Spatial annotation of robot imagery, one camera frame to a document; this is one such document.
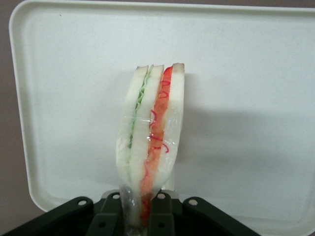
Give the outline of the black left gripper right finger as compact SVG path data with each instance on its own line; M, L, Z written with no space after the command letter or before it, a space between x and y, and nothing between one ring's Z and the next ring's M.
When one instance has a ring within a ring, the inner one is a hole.
M232 216L200 197L181 202L174 191L160 191L151 201L149 236L257 236Z

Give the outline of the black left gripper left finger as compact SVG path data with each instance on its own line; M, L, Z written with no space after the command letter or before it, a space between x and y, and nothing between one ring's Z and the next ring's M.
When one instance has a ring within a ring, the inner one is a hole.
M123 214L118 191L107 191L94 203L76 197L5 233L6 236L122 236Z

